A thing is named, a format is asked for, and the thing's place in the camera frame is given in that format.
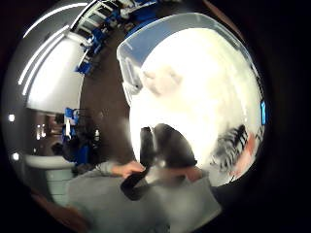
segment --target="gray sleeve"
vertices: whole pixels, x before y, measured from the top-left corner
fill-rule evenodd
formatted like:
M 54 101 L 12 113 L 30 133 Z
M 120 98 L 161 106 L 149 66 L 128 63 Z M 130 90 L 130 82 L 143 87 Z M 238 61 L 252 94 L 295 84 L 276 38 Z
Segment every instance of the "gray sleeve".
M 191 232 L 222 211 L 206 177 L 182 186 L 171 194 L 167 203 L 171 233 Z
M 68 182 L 67 186 L 70 187 L 70 186 L 76 185 L 77 183 L 82 183 L 87 178 L 113 176 L 112 168 L 114 165 L 117 165 L 117 164 L 119 164 L 119 163 L 117 163 L 115 161 L 107 161 L 107 162 L 100 163 L 100 164 L 96 165 L 96 167 L 93 170 L 88 171 L 88 172 L 74 178 L 70 182 Z
M 93 170 L 78 176 L 76 179 L 113 176 L 112 169 L 115 165 L 118 165 L 118 164 L 119 163 L 115 161 L 102 162 L 96 165 L 96 167 Z

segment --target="floor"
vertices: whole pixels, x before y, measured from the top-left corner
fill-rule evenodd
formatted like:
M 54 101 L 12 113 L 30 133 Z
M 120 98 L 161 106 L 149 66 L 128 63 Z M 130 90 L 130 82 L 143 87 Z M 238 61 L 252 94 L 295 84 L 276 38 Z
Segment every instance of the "floor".
M 100 133 L 100 147 L 95 162 L 114 158 L 127 162 L 133 158 L 129 142 L 128 114 L 129 106 L 123 94 L 121 69 L 116 50 L 124 34 L 116 28 L 106 47 L 95 57 L 98 64 L 89 76 L 85 77 L 81 108 L 87 108 L 90 114 L 90 127 Z

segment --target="blue chair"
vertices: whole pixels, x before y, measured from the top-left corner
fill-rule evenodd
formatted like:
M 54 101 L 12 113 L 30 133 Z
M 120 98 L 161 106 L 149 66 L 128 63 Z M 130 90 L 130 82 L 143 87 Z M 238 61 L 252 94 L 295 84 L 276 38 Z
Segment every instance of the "blue chair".
M 67 141 L 67 137 L 66 137 L 66 127 L 63 127 L 61 129 L 61 142 L 65 143 Z M 73 127 L 70 127 L 70 132 L 69 132 L 70 136 L 75 136 L 77 135 L 76 130 Z
M 140 8 L 137 11 L 133 12 L 132 15 L 135 17 L 135 19 L 139 22 L 143 22 L 152 18 L 156 18 L 156 8 L 157 8 L 157 1 L 151 0 L 151 1 L 136 1 L 137 3 L 140 3 L 140 5 L 144 5 L 146 3 L 153 3 L 151 6 L 146 6 L 144 8 Z
M 75 71 L 79 72 L 80 74 L 86 75 L 89 73 L 90 68 L 91 68 L 90 63 L 83 61 L 80 66 L 76 67 Z
M 81 111 L 85 111 L 86 113 L 86 109 L 71 109 L 71 108 L 65 108 L 65 113 L 64 115 L 68 118 L 71 118 L 75 121 L 75 124 L 78 124 L 79 122 L 79 118 L 80 117 L 89 117 L 87 115 L 82 115 Z
M 75 153 L 75 163 L 76 163 L 76 166 L 79 166 L 80 164 L 88 163 L 88 154 L 89 154 L 89 146 L 88 145 L 82 146 Z
M 93 35 L 93 43 L 101 44 L 107 37 L 107 33 L 103 33 L 99 28 L 94 28 L 91 31 L 91 34 Z

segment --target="person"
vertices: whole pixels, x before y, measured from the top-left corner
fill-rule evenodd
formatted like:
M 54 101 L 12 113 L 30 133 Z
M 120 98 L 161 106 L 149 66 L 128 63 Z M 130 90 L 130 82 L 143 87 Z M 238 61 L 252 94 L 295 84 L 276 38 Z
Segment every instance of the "person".
M 167 125 L 156 127 L 155 135 L 161 136 L 154 150 L 151 132 L 142 132 L 141 163 L 145 166 L 137 161 L 98 164 L 68 183 L 67 207 L 46 205 L 52 209 L 51 215 L 77 232 L 182 233 L 219 214 L 221 207 L 208 188 L 208 179 L 193 165 L 191 151 L 185 150 L 188 145 L 180 147 L 185 140 L 182 135 Z M 166 164 L 157 166 L 161 159 Z M 143 183 L 176 176 L 185 179 L 176 187 L 169 183 L 154 185 L 139 200 L 132 201 L 124 195 L 121 185 L 132 175 L 146 171 L 147 166 L 149 172 Z

